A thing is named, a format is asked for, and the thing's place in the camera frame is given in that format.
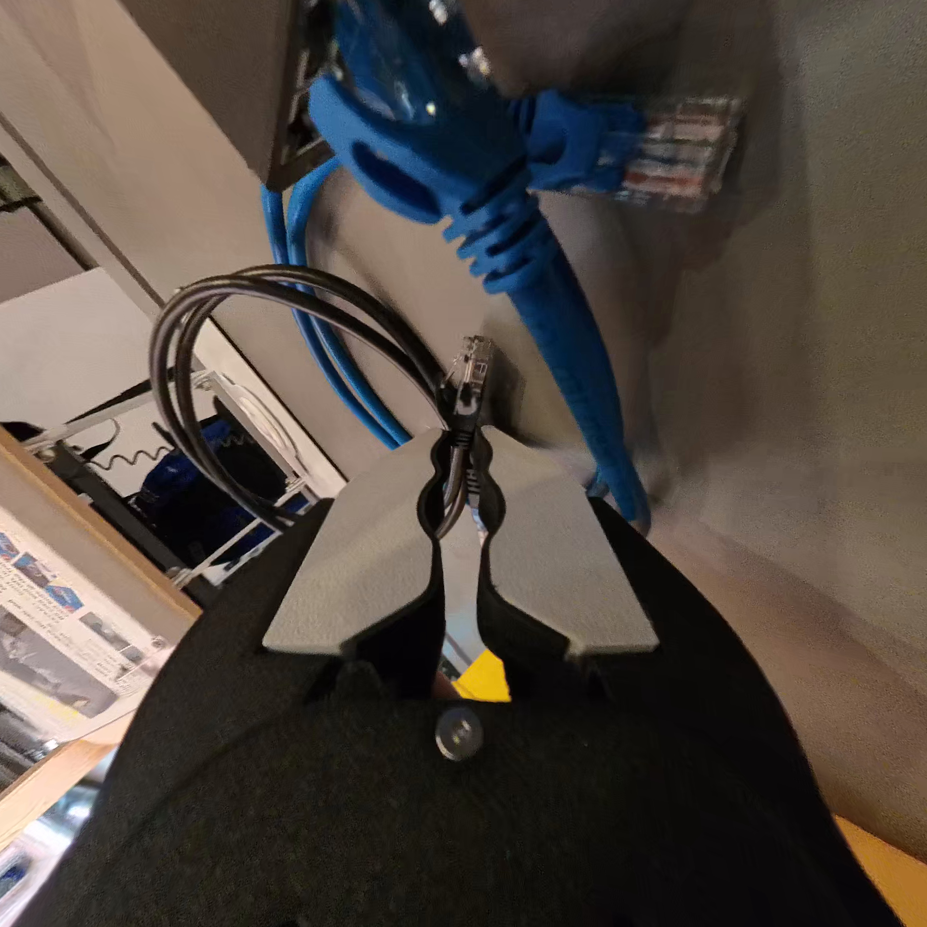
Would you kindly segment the black network switch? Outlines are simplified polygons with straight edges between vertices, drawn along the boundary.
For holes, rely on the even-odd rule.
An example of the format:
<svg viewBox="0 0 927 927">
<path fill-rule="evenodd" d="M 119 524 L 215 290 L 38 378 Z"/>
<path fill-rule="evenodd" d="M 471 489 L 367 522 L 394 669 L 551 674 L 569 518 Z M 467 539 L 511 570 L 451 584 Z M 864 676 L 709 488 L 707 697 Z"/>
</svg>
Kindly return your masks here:
<svg viewBox="0 0 927 927">
<path fill-rule="evenodd" d="M 333 156 L 309 116 L 332 1 L 123 1 L 250 170 L 283 192 Z"/>
</svg>

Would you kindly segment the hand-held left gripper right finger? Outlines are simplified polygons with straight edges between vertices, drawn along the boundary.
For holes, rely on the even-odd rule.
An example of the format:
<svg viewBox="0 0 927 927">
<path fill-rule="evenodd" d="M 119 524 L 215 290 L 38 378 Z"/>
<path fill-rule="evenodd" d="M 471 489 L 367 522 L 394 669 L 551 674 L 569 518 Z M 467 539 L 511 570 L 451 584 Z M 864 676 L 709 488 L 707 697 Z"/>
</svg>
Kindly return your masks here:
<svg viewBox="0 0 927 927">
<path fill-rule="evenodd" d="M 484 546 L 492 595 L 515 612 L 525 647 L 578 661 L 648 654 L 659 641 L 581 484 L 559 461 L 496 426 L 488 456 Z"/>
</svg>

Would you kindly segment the wooden sign board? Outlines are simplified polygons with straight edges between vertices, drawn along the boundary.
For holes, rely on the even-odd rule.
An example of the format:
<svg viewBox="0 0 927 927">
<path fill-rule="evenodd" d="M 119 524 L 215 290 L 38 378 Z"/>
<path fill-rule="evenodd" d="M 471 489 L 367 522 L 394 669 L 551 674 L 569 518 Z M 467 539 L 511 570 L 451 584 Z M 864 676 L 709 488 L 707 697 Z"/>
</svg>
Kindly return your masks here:
<svg viewBox="0 0 927 927">
<path fill-rule="evenodd" d="M 177 644 L 201 609 L 25 446 L 1 431 L 2 508 L 76 566 L 131 617 Z M 125 738 L 144 699 L 114 705 L 96 726 L 55 748 L 2 793 L 2 848 Z"/>
</svg>

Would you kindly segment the yellow stacked plastic bins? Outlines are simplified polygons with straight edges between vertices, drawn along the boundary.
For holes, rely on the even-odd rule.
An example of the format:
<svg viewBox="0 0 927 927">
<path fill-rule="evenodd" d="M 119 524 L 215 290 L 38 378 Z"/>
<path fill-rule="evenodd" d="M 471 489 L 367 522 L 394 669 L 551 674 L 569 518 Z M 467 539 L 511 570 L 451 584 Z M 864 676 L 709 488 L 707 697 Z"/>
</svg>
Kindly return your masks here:
<svg viewBox="0 0 927 927">
<path fill-rule="evenodd" d="M 452 684 L 470 700 L 508 702 L 502 661 L 485 650 Z M 833 816 L 857 862 L 906 926 L 926 925 L 926 866 L 840 816 Z"/>
</svg>

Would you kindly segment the white partition panel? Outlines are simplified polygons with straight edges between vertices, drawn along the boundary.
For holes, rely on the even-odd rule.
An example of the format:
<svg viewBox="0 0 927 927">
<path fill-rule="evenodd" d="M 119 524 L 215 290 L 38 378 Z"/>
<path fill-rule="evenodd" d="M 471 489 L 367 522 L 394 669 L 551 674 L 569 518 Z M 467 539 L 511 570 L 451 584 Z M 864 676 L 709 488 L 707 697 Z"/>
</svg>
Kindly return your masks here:
<svg viewBox="0 0 927 927">
<path fill-rule="evenodd" d="M 103 269 L 2 303 L 2 421 L 65 423 L 145 381 L 151 326 Z"/>
</svg>

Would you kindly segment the white monitor stand base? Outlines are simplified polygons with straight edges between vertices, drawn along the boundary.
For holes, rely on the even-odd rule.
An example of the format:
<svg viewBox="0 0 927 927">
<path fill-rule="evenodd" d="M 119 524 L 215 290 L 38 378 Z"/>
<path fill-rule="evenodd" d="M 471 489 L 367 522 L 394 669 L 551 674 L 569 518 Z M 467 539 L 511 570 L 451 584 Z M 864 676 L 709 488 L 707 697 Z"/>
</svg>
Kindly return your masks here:
<svg viewBox="0 0 927 927">
<path fill-rule="evenodd" d="M 193 373 L 192 388 L 209 391 L 215 400 L 220 401 L 283 471 L 286 491 L 279 504 L 284 504 L 296 494 L 303 496 L 307 504 L 318 502 L 319 496 L 309 485 L 309 471 L 293 436 L 261 398 L 249 388 L 213 370 Z"/>
</svg>

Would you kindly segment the printed instruction poster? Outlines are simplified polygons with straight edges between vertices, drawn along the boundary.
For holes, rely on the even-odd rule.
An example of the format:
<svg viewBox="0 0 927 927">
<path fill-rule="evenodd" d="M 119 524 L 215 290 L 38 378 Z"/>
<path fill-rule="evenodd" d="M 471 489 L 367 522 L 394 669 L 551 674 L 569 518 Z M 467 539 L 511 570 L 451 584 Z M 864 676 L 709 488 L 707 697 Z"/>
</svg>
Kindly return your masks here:
<svg viewBox="0 0 927 927">
<path fill-rule="evenodd" d="M 2 706 L 45 738 L 83 738 L 131 712 L 174 648 L 2 509 Z"/>
</svg>

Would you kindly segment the black and blue chair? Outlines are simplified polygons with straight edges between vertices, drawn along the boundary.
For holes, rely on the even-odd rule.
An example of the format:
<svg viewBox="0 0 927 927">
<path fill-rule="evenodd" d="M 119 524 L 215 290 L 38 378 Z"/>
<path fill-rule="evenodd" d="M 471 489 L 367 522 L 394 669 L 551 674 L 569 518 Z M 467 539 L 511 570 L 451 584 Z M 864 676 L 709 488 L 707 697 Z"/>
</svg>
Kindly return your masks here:
<svg viewBox="0 0 927 927">
<path fill-rule="evenodd" d="M 283 471 L 228 413 L 202 421 L 203 438 L 220 463 L 246 490 L 274 502 L 284 494 Z M 270 539 L 259 524 L 238 542 L 227 543 L 253 520 L 244 508 L 174 449 L 145 477 L 133 505 L 154 535 L 188 568 L 224 548 L 213 563 L 237 562 Z"/>
</svg>

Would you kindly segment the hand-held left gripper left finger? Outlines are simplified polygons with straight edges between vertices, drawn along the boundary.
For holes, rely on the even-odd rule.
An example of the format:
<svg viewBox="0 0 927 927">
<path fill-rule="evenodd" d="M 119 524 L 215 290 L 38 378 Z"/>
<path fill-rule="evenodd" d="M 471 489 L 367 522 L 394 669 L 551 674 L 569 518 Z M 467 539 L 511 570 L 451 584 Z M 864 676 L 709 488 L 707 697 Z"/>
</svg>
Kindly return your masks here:
<svg viewBox="0 0 927 927">
<path fill-rule="evenodd" d="M 353 655 L 374 629 L 427 593 L 435 543 L 420 502 L 444 436 L 431 428 L 412 438 L 336 496 L 264 635 L 267 650 Z"/>
</svg>

